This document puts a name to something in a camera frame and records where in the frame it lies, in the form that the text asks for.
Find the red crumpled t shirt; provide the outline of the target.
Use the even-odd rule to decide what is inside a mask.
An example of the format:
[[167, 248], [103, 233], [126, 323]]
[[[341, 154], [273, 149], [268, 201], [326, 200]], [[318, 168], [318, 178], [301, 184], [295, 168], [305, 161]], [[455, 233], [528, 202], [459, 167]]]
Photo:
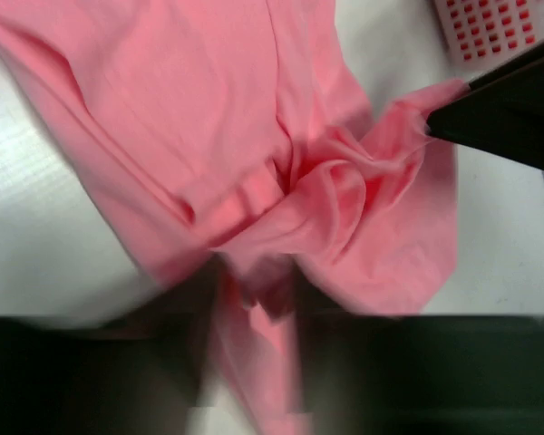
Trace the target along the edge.
[[537, 3], [527, 0], [441, 0], [435, 3], [455, 61], [496, 61], [538, 40]]

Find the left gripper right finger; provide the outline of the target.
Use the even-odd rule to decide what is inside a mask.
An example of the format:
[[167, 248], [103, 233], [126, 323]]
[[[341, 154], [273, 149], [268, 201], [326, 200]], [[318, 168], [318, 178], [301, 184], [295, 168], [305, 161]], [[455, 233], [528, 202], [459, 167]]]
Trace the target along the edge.
[[315, 434], [544, 434], [544, 325], [530, 316], [347, 312], [293, 273]]

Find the white plastic basket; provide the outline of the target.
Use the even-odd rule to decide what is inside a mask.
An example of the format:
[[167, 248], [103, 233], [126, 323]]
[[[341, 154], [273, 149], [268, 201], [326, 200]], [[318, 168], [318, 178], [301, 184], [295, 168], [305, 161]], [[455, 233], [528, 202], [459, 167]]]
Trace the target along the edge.
[[434, 0], [457, 73], [490, 71], [544, 40], [544, 0]]

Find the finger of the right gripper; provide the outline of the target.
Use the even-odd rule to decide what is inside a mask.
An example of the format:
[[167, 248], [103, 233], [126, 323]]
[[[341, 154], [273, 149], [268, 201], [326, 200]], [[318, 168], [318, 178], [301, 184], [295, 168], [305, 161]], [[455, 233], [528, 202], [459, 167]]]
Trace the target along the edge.
[[430, 135], [544, 170], [544, 40], [469, 87], [429, 115]]

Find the pink t shirt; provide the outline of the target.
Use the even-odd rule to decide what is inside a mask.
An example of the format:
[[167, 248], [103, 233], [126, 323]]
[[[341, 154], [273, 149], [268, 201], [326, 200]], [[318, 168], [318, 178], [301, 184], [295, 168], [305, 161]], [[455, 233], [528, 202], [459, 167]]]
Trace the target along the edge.
[[415, 314], [457, 258], [453, 146], [374, 119], [331, 1], [0, 1], [0, 54], [137, 262], [224, 256], [219, 364], [263, 434], [305, 434], [291, 269], [357, 313]]

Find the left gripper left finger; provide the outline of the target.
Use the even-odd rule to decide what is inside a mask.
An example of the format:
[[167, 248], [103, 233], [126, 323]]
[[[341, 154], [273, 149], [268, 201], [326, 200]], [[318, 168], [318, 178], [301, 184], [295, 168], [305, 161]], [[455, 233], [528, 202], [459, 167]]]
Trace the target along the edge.
[[218, 262], [90, 329], [0, 316], [0, 434], [181, 434], [203, 383]]

